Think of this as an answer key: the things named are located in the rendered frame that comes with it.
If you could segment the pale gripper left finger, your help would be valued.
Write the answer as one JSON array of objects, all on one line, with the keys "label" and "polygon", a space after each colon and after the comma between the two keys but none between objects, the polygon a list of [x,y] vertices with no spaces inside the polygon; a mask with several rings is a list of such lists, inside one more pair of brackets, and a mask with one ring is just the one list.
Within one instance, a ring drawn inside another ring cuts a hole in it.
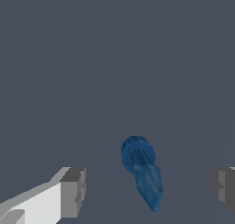
[{"label": "pale gripper left finger", "polygon": [[77,218],[86,193],[86,169],[62,167],[48,183],[0,204],[0,224],[57,224]]}]

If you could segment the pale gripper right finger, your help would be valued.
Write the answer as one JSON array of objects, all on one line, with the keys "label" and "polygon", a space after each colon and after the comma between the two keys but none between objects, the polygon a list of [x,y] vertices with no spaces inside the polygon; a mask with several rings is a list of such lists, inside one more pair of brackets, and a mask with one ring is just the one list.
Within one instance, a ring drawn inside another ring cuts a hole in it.
[{"label": "pale gripper right finger", "polygon": [[235,167],[212,168],[210,176],[213,195],[235,214]]}]

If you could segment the blue pointed peg object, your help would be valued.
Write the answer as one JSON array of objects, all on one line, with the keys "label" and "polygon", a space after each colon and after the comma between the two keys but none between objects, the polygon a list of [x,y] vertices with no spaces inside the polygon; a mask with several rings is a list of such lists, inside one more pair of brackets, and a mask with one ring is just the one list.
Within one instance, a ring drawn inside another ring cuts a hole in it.
[{"label": "blue pointed peg object", "polygon": [[121,147],[122,162],[134,174],[136,186],[153,212],[162,201],[162,176],[156,163],[156,152],[142,136],[130,136]]}]

